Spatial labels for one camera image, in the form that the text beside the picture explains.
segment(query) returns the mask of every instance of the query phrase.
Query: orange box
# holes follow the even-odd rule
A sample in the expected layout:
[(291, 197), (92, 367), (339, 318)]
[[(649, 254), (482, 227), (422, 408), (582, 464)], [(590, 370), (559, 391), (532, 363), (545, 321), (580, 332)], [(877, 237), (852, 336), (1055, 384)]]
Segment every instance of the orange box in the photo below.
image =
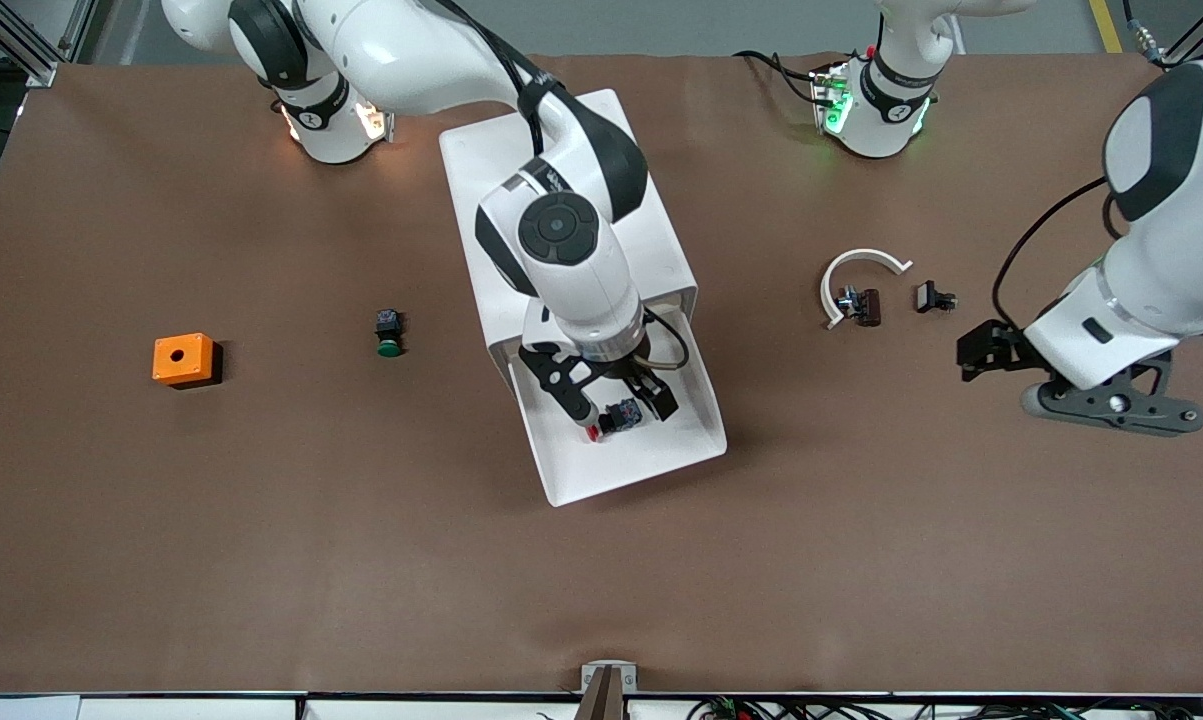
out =
[(223, 379), (223, 347), (205, 333), (164, 337), (152, 350), (152, 379), (177, 389)]

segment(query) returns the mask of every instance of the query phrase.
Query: hole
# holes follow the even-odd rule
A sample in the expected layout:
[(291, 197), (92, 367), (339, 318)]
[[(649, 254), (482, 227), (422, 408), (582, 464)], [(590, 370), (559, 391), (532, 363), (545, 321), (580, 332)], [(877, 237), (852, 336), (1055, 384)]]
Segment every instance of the hole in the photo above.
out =
[(1130, 383), (1132, 383), (1137, 391), (1144, 393), (1144, 395), (1150, 395), (1152, 389), (1157, 387), (1157, 373), (1144, 373), (1139, 375), (1139, 377), (1132, 377)]

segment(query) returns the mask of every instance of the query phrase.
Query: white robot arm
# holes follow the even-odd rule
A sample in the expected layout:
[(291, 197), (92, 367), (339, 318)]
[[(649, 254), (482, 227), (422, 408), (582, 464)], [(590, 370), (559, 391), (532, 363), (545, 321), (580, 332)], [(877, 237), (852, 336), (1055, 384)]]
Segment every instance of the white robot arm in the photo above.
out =
[(1020, 13), (1036, 0), (876, 0), (881, 36), (875, 54), (852, 58), (820, 78), (820, 127), (866, 157), (901, 151), (921, 129), (930, 91), (953, 52), (946, 14)]
[[(1108, 131), (1103, 160), (1130, 232), (1021, 334), (989, 322), (964, 337), (958, 363), (966, 379), (1051, 370), (1050, 382), (1023, 398), (1047, 418), (1162, 436), (1199, 429), (1201, 407), (1162, 391), (1169, 351), (1203, 334), (1203, 63), (1172, 70), (1131, 101)], [(1151, 393), (1130, 382), (1144, 371), (1158, 375)]]
[[(213, 16), (188, 12), (197, 0), (164, 1), (172, 22)], [(448, 0), (442, 6), (461, 13)], [(583, 428), (597, 428), (600, 415), (583, 387), (602, 375), (623, 379), (656, 418), (677, 409), (652, 373), (670, 364), (648, 359), (645, 328), (657, 317), (642, 309), (611, 230), (645, 200), (648, 172), (636, 142), (464, 14), (445, 17), (419, 0), (230, 0), (225, 12), (237, 53), (275, 88), (318, 160), (356, 159), (377, 139), (358, 119), (363, 105), (426, 115), (492, 100), (541, 124), (546, 149), (493, 188), (474, 218), (496, 268), (535, 299), (520, 356)], [(207, 23), (202, 35), (221, 34)], [(583, 379), (571, 375), (581, 363)]]

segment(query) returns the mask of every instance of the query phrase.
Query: white semicircular bracket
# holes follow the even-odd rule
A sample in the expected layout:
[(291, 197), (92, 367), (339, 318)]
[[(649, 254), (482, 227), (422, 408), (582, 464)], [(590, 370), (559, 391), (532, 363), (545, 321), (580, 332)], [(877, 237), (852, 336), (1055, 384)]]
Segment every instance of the white semicircular bracket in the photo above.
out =
[(889, 252), (883, 252), (881, 250), (872, 250), (870, 246), (861, 246), (858, 250), (847, 250), (837, 256), (831, 264), (828, 266), (828, 270), (824, 272), (824, 279), (819, 282), (819, 299), (824, 301), (824, 313), (828, 313), (828, 329), (837, 327), (837, 323), (845, 320), (845, 314), (840, 311), (837, 307), (837, 301), (832, 297), (832, 270), (838, 268), (838, 264), (847, 263), (849, 260), (871, 260), (877, 264), (884, 264), (887, 268), (894, 272), (895, 275), (902, 275), (903, 270), (907, 270), (912, 266), (912, 260), (907, 263), (899, 263), (896, 258)]

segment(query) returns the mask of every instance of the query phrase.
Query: black electrical component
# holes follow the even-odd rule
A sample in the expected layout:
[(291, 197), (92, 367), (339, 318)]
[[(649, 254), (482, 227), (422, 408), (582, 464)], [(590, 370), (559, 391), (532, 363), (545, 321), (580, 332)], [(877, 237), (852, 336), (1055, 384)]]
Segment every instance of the black electrical component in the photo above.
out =
[(865, 328), (875, 328), (881, 325), (881, 292), (875, 288), (860, 292), (852, 284), (848, 284), (837, 298), (837, 307), (847, 319), (854, 320)]
[(930, 310), (943, 310), (952, 313), (958, 309), (958, 297), (950, 292), (935, 290), (934, 281), (925, 281), (917, 286), (917, 313), (929, 313)]
[(597, 418), (597, 427), (602, 428), (602, 434), (620, 433), (638, 427), (641, 421), (641, 406), (633, 398), (616, 401), (615, 405), (606, 405), (605, 413)]
[(401, 333), (405, 331), (403, 316), (391, 307), (378, 311), (374, 319), (374, 334), (378, 337), (378, 353), (383, 357), (396, 357), (405, 352), (401, 345)]

